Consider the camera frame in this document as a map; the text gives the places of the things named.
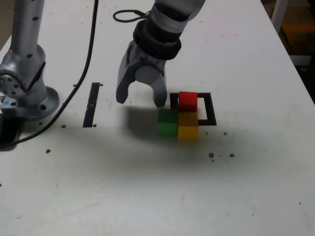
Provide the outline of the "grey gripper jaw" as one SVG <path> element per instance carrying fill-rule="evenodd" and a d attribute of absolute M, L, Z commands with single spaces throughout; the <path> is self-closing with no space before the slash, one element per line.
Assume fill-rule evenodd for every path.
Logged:
<path fill-rule="evenodd" d="M 119 66 L 116 100 L 121 104 L 124 104 L 128 98 L 129 85 L 135 81 L 134 73 L 138 67 L 138 59 L 135 55 L 136 49 L 135 42 L 131 41 Z"/>
<path fill-rule="evenodd" d="M 152 88 L 153 101 L 157 108 L 165 105 L 167 88 L 164 71 L 158 71 L 151 66 L 142 66 L 136 70 L 135 80 Z"/>

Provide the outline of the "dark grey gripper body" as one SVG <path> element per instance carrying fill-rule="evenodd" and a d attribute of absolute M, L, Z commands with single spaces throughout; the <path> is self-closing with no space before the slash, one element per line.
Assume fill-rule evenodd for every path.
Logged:
<path fill-rule="evenodd" d="M 159 73 L 165 73 L 165 60 L 157 59 L 153 56 L 150 56 L 135 43 L 130 44 L 129 50 L 129 65 L 151 66 Z"/>

